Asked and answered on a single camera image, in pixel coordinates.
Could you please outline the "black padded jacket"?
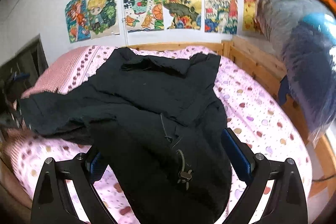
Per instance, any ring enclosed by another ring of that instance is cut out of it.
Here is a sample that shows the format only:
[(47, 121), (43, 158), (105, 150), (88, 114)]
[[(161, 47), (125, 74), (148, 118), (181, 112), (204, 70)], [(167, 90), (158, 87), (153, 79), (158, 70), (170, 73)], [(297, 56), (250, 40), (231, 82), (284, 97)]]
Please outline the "black padded jacket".
[(45, 138), (96, 146), (141, 223), (213, 223), (231, 186), (227, 116), (213, 90), (220, 61), (119, 48), (69, 93), (22, 99), (23, 118)]

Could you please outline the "pink apple print quilt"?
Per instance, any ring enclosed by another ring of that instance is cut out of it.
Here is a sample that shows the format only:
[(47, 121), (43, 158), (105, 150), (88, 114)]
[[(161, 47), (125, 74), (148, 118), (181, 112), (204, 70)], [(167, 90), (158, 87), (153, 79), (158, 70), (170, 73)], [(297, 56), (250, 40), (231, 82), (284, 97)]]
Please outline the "pink apple print quilt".
[[(37, 80), (37, 83), (24, 92), (23, 97), (44, 91), (57, 91), (63, 94), (79, 87), (105, 63), (116, 47), (88, 46), (80, 47), (59, 57)], [(196, 53), (214, 53), (206, 47), (190, 46), (176, 51), (138, 51), (137, 55), (155, 55), (171, 59), (189, 59)], [(227, 114), (228, 127), (240, 141), (246, 143), (254, 153), (262, 153), (269, 160), (284, 161), (293, 158), (301, 176), (306, 197), (308, 197), (312, 167), (309, 154), (297, 131), (285, 112), (272, 96), (248, 73), (240, 69), (226, 57), (221, 57), (214, 92), (222, 101)], [(38, 175), (43, 162), (48, 157), (57, 161), (72, 159), (79, 152), (86, 152), (88, 145), (74, 144), (60, 139), (43, 139), (25, 131), (9, 133), (9, 144), (3, 148), (9, 166), (20, 186), (10, 188), (23, 201), (31, 205)], [(89, 223), (79, 203), (74, 184), (67, 181), (72, 201), (79, 218)], [(266, 207), (273, 181), (268, 181), (263, 196), (249, 223), (258, 221)], [(102, 179), (94, 184), (100, 198), (118, 223), (140, 223), (132, 212), (113, 171), (108, 167)], [(245, 189), (232, 169), (230, 199), (219, 221), (224, 221), (232, 211)]]

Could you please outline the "red white checked blanket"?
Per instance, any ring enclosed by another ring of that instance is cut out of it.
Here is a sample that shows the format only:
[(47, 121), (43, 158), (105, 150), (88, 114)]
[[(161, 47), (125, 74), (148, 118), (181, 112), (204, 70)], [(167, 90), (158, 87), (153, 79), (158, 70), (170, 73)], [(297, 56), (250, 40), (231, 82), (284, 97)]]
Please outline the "red white checked blanket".
[(32, 94), (42, 92), (60, 92), (66, 86), (80, 58), (88, 52), (88, 49), (88, 46), (78, 47), (61, 55), (42, 73), (33, 87), (23, 92), (21, 98), (28, 98)]

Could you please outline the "blue grey bagged bedding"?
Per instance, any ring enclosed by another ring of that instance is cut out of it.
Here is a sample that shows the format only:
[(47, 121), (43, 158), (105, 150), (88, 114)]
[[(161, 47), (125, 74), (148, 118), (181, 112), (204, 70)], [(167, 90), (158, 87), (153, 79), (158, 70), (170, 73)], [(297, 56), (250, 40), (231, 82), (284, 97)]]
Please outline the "blue grey bagged bedding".
[(335, 120), (335, 15), (319, 0), (257, 0), (256, 19), (286, 67), (280, 102), (299, 104), (316, 141)]

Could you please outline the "mermaid girl drawing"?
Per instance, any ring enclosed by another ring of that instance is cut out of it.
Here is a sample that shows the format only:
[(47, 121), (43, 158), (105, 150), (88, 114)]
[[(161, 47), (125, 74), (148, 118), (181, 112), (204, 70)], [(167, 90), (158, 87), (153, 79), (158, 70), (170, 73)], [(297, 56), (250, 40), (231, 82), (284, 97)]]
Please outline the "mermaid girl drawing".
[(67, 32), (70, 43), (91, 38), (85, 0), (71, 0), (65, 8)]

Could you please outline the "bear and chick drawing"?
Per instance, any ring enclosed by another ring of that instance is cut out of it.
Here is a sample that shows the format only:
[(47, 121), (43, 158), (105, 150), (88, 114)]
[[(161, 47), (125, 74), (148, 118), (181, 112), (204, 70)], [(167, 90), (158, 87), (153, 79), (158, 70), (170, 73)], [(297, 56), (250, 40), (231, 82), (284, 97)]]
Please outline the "bear and chick drawing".
[(245, 32), (261, 34), (260, 24), (255, 18), (256, 3), (254, 0), (244, 0), (243, 26)]

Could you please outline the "blond boy drawing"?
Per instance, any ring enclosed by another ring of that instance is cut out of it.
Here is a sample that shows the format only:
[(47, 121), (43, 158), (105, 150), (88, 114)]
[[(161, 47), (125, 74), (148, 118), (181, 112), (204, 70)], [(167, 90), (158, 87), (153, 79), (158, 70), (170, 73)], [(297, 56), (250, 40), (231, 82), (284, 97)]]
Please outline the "blond boy drawing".
[(91, 39), (119, 35), (117, 0), (86, 0)]

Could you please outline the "2024 pagoda drawing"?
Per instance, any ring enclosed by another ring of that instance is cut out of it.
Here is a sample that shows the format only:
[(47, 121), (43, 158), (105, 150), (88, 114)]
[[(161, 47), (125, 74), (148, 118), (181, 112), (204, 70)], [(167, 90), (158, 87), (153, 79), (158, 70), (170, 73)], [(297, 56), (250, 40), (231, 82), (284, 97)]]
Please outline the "2024 pagoda drawing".
[(205, 32), (235, 35), (238, 0), (205, 0)]

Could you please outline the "orange slices boat drawing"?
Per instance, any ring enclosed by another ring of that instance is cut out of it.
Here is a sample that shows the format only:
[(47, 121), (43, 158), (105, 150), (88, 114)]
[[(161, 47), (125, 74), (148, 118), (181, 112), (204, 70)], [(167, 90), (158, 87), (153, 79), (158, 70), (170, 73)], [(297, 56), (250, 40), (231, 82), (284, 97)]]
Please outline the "orange slices boat drawing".
[(161, 31), (163, 0), (123, 0), (127, 32)]

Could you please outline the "yellow landscape drawing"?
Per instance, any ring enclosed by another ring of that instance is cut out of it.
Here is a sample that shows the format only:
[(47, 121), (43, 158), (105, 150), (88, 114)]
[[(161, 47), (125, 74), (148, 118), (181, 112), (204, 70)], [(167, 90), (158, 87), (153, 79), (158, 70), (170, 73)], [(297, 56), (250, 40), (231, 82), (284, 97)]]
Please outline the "yellow landscape drawing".
[(168, 29), (201, 29), (202, 0), (163, 0), (171, 23)]

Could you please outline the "wooden bed frame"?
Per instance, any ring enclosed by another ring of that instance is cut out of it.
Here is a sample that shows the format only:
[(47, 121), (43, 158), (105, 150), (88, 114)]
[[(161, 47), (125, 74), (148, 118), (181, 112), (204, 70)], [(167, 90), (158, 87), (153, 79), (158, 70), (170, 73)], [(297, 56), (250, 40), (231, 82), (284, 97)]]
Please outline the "wooden bed frame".
[(335, 153), (324, 135), (313, 144), (298, 104), (288, 98), (280, 106), (277, 92), (284, 65), (252, 43), (234, 37), (220, 43), (170, 42), (139, 44), (141, 53), (187, 58), (195, 52), (222, 56), (215, 92), (222, 99), (228, 125), (253, 151), (272, 160), (295, 159), (310, 198), (335, 196)]

